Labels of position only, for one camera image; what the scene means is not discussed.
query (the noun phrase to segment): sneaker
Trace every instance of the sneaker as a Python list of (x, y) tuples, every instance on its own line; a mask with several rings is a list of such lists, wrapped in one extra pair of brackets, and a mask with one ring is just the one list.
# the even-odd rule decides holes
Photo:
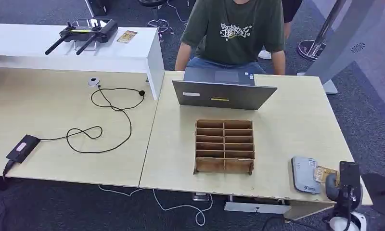
[(261, 50), (257, 56), (261, 59), (272, 59), (272, 55), (266, 50)]

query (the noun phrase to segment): laptop lid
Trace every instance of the laptop lid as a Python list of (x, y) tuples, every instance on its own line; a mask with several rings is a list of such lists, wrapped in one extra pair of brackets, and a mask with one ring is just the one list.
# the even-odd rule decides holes
[(276, 87), (173, 80), (181, 105), (257, 110)]

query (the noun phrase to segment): person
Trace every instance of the person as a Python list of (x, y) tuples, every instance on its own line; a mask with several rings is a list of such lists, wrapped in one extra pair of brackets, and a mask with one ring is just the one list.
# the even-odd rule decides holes
[[(299, 10), (302, 1), (303, 0), (282, 0), (284, 22), (283, 31), (285, 40), (289, 38), (293, 18), (295, 17), (297, 10)], [(261, 59), (272, 59), (270, 52), (267, 50), (261, 50), (258, 57)]]
[[(197, 0), (181, 36), (176, 71), (185, 67), (265, 72), (257, 55), (272, 53), (276, 75), (284, 75), (283, 10), (280, 0)], [(192, 48), (195, 57), (190, 61)]]

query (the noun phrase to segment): graphic print on t-shirt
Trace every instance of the graphic print on t-shirt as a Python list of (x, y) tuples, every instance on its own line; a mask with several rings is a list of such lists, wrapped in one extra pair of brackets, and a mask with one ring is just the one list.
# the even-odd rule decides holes
[(239, 28), (236, 25), (227, 26), (225, 23), (221, 23), (221, 30), (219, 33), (222, 38), (225, 38), (225, 41), (228, 41), (231, 38), (240, 36), (246, 38), (251, 35), (249, 30), (252, 29), (252, 25), (246, 26), (244, 28)]

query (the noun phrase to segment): green t-shirt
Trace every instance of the green t-shirt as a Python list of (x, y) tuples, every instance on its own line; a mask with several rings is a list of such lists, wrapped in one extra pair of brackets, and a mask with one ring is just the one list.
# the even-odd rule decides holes
[(284, 50), (282, 0), (197, 0), (181, 42), (198, 57), (221, 64), (245, 64), (267, 51)]

